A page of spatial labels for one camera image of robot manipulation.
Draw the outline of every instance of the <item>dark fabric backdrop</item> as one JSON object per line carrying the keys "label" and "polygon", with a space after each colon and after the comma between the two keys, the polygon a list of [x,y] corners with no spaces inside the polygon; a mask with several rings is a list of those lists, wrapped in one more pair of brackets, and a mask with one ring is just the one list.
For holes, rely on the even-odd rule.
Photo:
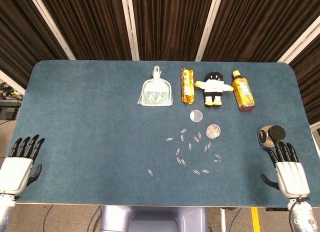
{"label": "dark fabric backdrop", "polygon": [[276,62],[320,15],[320,0],[222,0],[202,61]]}
{"label": "dark fabric backdrop", "polygon": [[77,60],[131,60],[122,0],[43,0]]}
{"label": "dark fabric backdrop", "polygon": [[310,124],[320,121],[320,35],[291,63]]}
{"label": "dark fabric backdrop", "polygon": [[0,0],[0,70],[23,88],[34,65],[68,59],[32,0]]}
{"label": "dark fabric backdrop", "polygon": [[132,0],[140,60],[195,61],[212,0]]}

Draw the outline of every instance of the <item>clear plastic dustpan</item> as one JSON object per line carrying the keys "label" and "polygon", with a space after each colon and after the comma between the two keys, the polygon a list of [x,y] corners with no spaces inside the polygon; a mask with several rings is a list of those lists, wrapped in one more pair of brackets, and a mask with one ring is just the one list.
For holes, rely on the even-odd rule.
{"label": "clear plastic dustpan", "polygon": [[168,81],[160,78],[160,67],[153,68],[152,79],[148,79],[142,85],[142,91],[138,104],[142,106],[172,106],[172,90]]}

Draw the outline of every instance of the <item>table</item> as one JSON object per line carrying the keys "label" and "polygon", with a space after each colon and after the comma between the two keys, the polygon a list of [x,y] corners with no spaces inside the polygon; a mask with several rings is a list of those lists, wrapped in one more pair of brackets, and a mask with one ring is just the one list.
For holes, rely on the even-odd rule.
{"label": "table", "polygon": [[[142,84],[155,65],[171,83],[173,106],[137,104]],[[195,88],[193,105],[181,101],[181,68],[196,80],[216,70],[226,84],[233,70],[249,81],[256,108],[239,111],[233,92],[224,92],[222,107],[204,106]],[[198,109],[203,120],[189,114]],[[210,140],[208,125],[221,134]],[[288,200],[265,185],[260,174],[276,180],[269,156],[257,140],[265,125],[286,130],[311,190],[310,203],[320,205],[320,161],[312,140],[295,74],[284,63],[187,61],[48,60],[33,69],[11,144],[40,134],[37,182],[21,194],[20,203],[286,207]],[[181,142],[181,130],[184,142]],[[193,138],[201,132],[201,139]],[[205,144],[212,146],[204,152]],[[186,166],[178,164],[176,150]],[[222,157],[215,163],[215,154]],[[209,170],[197,175],[193,170]]]}

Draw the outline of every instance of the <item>penguin plush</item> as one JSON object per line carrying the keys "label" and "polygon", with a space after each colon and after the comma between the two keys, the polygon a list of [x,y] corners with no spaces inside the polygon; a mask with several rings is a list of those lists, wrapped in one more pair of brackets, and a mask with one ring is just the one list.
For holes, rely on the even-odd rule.
{"label": "penguin plush", "polygon": [[208,73],[204,82],[197,81],[194,85],[204,90],[204,105],[206,107],[220,107],[223,91],[234,91],[232,86],[224,84],[223,75],[216,71]]}

